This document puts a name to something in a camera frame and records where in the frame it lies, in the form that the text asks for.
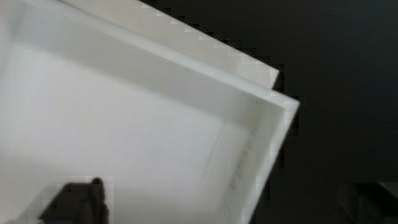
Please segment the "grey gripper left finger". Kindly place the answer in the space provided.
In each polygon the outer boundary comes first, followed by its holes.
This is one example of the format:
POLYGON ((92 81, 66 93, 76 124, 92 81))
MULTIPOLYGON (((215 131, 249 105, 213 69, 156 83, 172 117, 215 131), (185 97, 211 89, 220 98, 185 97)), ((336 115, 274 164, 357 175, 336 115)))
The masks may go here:
POLYGON ((43 224, 110 224, 108 216, 101 179, 68 183, 39 215, 43 224))

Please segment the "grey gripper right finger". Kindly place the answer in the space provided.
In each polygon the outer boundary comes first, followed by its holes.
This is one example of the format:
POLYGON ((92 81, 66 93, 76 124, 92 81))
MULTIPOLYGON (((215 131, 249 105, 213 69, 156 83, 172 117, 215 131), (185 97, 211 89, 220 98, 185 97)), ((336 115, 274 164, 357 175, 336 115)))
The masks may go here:
POLYGON ((336 224, 398 224, 398 196, 380 183, 345 183, 336 224))

